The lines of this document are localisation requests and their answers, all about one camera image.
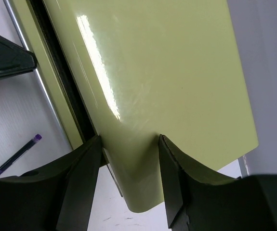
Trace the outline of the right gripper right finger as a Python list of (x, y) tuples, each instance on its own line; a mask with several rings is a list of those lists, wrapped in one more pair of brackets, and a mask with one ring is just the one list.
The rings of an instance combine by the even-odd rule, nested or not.
[(277, 231), (277, 175), (232, 178), (158, 141), (168, 227), (173, 231)]

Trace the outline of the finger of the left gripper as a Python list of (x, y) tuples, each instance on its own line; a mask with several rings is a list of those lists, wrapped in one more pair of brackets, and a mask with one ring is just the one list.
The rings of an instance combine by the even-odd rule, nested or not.
[(29, 73), (36, 68), (34, 53), (0, 36), (0, 80)]

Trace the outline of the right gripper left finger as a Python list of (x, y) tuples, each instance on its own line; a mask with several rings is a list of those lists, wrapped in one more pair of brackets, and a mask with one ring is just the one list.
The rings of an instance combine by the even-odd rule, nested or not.
[(101, 164), (94, 136), (21, 176), (0, 179), (0, 231), (85, 231)]

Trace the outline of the purple gel pen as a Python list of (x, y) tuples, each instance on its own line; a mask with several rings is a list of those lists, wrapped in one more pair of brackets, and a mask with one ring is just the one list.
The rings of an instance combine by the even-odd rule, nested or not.
[(37, 144), (41, 139), (42, 136), (36, 134), (31, 140), (29, 140), (22, 148), (20, 148), (13, 156), (11, 156), (5, 163), (0, 166), (0, 175), (21, 156), (23, 156), (28, 150), (30, 150), (35, 144)]

